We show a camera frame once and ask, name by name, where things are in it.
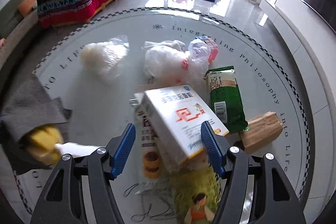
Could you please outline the brown paper bag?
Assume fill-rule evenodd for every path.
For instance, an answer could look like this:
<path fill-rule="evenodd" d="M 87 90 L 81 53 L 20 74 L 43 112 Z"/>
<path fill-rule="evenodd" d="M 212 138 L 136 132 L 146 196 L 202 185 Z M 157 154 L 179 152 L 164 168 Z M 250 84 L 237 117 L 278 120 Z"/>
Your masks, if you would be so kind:
<path fill-rule="evenodd" d="M 283 131 L 283 124 L 275 112 L 269 111 L 248 121 L 248 130 L 239 132 L 247 154 L 252 154 L 276 140 Z"/>

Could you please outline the grey green sofa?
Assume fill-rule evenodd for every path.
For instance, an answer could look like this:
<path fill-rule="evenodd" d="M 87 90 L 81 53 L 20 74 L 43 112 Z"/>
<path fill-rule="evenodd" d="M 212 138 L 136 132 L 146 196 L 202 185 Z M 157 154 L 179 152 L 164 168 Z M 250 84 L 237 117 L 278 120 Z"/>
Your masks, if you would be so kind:
<path fill-rule="evenodd" d="M 7 38 L 15 27 L 24 19 L 18 6 L 24 0 L 10 0 L 1 9 L 1 39 Z"/>

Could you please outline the green cracker package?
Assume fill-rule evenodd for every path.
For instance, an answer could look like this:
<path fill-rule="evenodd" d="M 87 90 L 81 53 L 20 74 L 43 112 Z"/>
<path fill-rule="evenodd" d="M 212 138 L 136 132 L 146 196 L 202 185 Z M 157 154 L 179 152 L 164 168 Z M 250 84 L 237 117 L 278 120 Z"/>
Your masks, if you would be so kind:
<path fill-rule="evenodd" d="M 210 94 L 210 108 L 230 133 L 249 129 L 242 97 L 233 66 L 210 69 L 205 75 Z"/>

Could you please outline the white crumpled tissue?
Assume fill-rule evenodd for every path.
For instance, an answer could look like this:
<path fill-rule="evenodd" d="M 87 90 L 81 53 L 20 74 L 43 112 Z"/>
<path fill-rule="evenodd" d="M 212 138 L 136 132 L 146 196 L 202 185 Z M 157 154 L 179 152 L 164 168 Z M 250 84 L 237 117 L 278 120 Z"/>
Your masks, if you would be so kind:
<path fill-rule="evenodd" d="M 54 147 L 60 152 L 61 155 L 65 154 L 70 154 L 72 157 L 83 157 L 83 156 L 88 156 L 92 152 L 96 151 L 99 149 L 98 146 L 93 146 L 93 145 L 81 145 L 78 143 L 56 143 Z"/>

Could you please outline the white cookie wrapper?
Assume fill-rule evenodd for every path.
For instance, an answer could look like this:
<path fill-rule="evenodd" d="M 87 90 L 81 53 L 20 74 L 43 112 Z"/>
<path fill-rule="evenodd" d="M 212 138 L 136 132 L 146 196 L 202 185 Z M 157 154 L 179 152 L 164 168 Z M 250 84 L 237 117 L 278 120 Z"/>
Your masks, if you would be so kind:
<path fill-rule="evenodd" d="M 162 177 L 162 161 L 154 130 L 141 106 L 143 93 L 130 100 L 135 125 L 135 159 L 139 176 L 139 193 L 157 189 Z"/>

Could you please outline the yellow green snack bag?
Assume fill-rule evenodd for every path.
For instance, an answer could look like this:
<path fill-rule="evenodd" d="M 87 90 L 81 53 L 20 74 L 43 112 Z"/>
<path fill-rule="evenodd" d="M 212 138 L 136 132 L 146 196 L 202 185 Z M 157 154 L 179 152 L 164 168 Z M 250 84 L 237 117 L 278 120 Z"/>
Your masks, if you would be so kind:
<path fill-rule="evenodd" d="M 169 175 L 178 223 L 212 223 L 221 183 L 204 153 Z"/>

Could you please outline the crumpled white plastic bag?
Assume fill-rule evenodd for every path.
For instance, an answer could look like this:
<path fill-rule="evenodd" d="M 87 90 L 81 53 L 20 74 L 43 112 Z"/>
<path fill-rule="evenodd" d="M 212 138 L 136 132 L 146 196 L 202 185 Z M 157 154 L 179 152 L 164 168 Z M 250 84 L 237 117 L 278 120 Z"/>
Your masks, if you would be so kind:
<path fill-rule="evenodd" d="M 201 39 L 189 43 L 179 40 L 148 42 L 143 46 L 146 77 L 166 83 L 192 83 L 201 80 L 209 69 L 211 48 Z"/>

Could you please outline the grey cloth rag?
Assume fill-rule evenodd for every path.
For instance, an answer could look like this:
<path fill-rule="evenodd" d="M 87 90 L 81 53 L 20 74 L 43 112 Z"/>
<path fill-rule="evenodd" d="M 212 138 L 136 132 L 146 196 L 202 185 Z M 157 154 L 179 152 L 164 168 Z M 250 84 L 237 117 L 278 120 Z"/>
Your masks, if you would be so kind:
<path fill-rule="evenodd" d="M 18 87 L 1 112 L 1 145 L 16 174 L 49 169 L 26 151 L 27 135 L 39 126 L 54 125 L 67 141 L 71 114 L 60 98 L 49 97 L 36 75 Z"/>

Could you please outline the clear bag white contents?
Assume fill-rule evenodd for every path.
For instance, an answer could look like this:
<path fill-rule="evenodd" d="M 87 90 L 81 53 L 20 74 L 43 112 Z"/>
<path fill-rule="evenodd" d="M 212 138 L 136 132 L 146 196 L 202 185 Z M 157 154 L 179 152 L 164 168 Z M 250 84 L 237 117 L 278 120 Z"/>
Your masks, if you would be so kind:
<path fill-rule="evenodd" d="M 127 36 L 121 35 L 106 42 L 85 45 L 79 57 L 86 71 L 110 84 L 120 75 L 128 52 L 129 40 Z"/>

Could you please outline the yellow sponge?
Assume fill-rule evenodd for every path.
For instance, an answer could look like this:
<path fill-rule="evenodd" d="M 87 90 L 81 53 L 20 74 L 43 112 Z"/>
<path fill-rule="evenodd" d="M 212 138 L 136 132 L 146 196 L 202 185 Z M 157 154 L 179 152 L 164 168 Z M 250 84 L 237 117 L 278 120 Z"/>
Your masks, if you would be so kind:
<path fill-rule="evenodd" d="M 63 137 L 54 125 L 46 124 L 33 129 L 27 135 L 27 143 L 26 151 L 46 166 L 56 165 L 61 157 L 55 145 L 63 144 Z"/>

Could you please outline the orange cushion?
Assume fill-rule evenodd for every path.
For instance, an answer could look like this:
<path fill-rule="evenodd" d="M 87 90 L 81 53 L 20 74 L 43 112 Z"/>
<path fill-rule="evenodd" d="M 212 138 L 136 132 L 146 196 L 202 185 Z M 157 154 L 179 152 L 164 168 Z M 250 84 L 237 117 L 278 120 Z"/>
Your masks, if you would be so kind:
<path fill-rule="evenodd" d="M 18 11 L 25 18 L 29 13 L 37 8 L 37 0 L 24 0 L 19 6 Z"/>

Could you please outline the white orange medicine box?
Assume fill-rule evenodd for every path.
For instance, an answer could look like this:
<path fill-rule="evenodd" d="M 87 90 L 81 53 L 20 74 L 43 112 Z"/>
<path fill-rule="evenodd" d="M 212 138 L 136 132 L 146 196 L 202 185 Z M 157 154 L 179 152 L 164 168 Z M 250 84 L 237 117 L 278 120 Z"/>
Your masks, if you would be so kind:
<path fill-rule="evenodd" d="M 203 122 L 208 121 L 214 133 L 220 136 L 229 133 L 190 85 L 146 90 L 141 107 L 169 156 L 179 165 L 203 151 Z"/>

